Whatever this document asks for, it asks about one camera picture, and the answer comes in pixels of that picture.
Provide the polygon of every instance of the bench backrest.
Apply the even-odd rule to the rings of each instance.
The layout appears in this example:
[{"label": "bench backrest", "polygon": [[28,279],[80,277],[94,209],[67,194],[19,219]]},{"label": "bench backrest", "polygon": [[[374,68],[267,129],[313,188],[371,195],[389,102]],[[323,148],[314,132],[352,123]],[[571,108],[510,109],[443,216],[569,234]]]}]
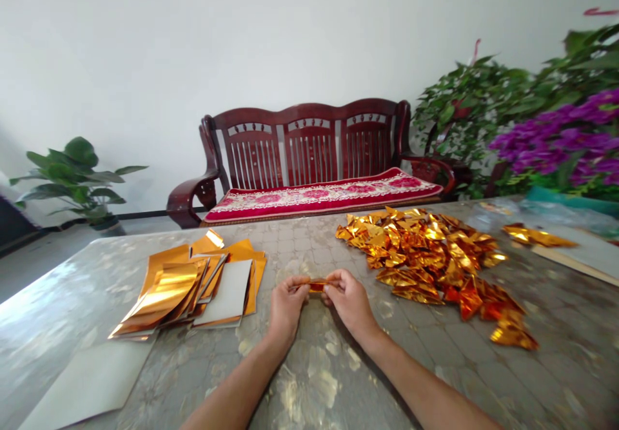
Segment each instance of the bench backrest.
[{"label": "bench backrest", "polygon": [[[224,192],[305,185],[380,173],[408,145],[410,105],[363,99],[345,106],[308,103],[271,112],[239,108],[202,120],[208,168]],[[230,171],[224,164],[221,141]]]}]

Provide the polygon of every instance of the pile of gold foil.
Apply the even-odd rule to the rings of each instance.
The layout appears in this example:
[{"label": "pile of gold foil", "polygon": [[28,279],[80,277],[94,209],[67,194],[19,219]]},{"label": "pile of gold foil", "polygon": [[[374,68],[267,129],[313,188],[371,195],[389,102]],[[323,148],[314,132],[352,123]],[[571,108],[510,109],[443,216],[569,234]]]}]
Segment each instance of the pile of gold foil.
[{"label": "pile of gold foil", "polygon": [[191,245],[151,255],[137,302],[109,338],[146,340],[160,328],[192,323],[217,296],[225,263],[250,259],[253,262],[243,315],[256,312],[258,288],[266,265],[264,252],[254,251],[249,240],[224,248],[221,237],[209,229]]},{"label": "pile of gold foil", "polygon": [[335,236],[361,249],[377,280],[392,293],[425,304],[458,304],[462,320],[477,313],[498,327],[491,340],[526,349],[538,344],[522,322],[524,309],[500,286],[478,276],[507,260],[496,240],[458,219],[425,209],[387,207],[366,216],[348,215]]},{"label": "pile of gold foil", "polygon": [[535,229],[527,229],[524,224],[510,224],[503,226],[503,231],[508,233],[512,240],[525,245],[540,244],[547,248],[557,246],[578,246],[570,240],[565,240],[548,232]]}]

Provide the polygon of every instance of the red floral cushion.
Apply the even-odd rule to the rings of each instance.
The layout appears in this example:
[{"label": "red floral cushion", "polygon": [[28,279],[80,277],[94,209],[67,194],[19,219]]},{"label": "red floral cushion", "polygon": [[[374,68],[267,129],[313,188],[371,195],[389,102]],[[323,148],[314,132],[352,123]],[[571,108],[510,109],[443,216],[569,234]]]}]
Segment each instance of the red floral cushion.
[{"label": "red floral cushion", "polygon": [[321,184],[239,190],[233,188],[204,218],[210,225],[295,215],[340,213],[407,204],[438,195],[436,185],[398,168],[378,175]]}]

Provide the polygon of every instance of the human hand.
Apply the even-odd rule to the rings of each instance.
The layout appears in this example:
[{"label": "human hand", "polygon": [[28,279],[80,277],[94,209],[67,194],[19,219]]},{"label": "human hand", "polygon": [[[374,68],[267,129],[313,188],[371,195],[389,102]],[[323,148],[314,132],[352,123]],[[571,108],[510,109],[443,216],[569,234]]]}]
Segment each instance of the human hand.
[{"label": "human hand", "polygon": [[369,306],[366,289],[349,271],[337,269],[327,275],[322,299],[335,306],[342,322],[360,344],[382,332]]},{"label": "human hand", "polygon": [[301,284],[309,281],[309,277],[301,275],[288,277],[271,292],[271,322],[268,335],[276,341],[285,341],[288,347],[295,339],[301,307],[310,292],[309,285]]}]

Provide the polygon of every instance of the dark red wooden bench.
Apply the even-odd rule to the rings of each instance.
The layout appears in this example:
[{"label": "dark red wooden bench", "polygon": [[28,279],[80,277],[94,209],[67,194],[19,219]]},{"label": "dark red wooden bench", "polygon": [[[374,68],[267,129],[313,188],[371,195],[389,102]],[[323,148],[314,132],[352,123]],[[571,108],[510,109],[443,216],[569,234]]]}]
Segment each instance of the dark red wooden bench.
[{"label": "dark red wooden bench", "polygon": [[[217,179],[227,193],[231,186],[265,190],[365,177],[399,167],[402,152],[409,149],[409,120],[407,101],[383,99],[362,99],[339,107],[298,104],[279,112],[239,108],[215,117],[207,115],[199,127],[206,172],[172,191],[168,215],[181,228],[197,227],[201,220],[193,209],[193,198],[212,209],[217,204]],[[223,166],[217,132],[223,139],[230,177]],[[451,193],[455,181],[447,164],[409,155],[406,160],[419,179],[436,182],[441,175],[445,178],[442,193],[425,202]]]}]

